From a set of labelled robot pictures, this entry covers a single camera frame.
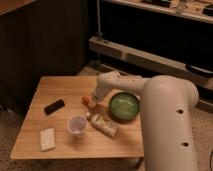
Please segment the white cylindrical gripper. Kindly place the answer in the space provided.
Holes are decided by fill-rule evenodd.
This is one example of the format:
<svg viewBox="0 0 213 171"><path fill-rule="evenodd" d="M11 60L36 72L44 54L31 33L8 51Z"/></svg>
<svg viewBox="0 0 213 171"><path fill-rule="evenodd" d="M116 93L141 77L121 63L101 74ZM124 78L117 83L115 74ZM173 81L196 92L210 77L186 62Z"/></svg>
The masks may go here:
<svg viewBox="0 0 213 171"><path fill-rule="evenodd" d="M104 99L101 91L97 88L92 91L91 97L94 102L101 102ZM93 109L95 111L102 111L106 109L106 106L102 103L95 103Z"/></svg>

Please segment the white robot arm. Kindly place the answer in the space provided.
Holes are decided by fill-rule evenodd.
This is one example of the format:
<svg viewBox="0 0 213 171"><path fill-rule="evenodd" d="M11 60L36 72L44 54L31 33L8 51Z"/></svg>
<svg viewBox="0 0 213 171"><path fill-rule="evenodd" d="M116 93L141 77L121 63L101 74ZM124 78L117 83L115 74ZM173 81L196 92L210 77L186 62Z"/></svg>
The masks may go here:
<svg viewBox="0 0 213 171"><path fill-rule="evenodd" d="M140 97L145 171L199 171L190 121L199 93L191 81L112 71L97 77L92 100L101 102L114 89Z"/></svg>

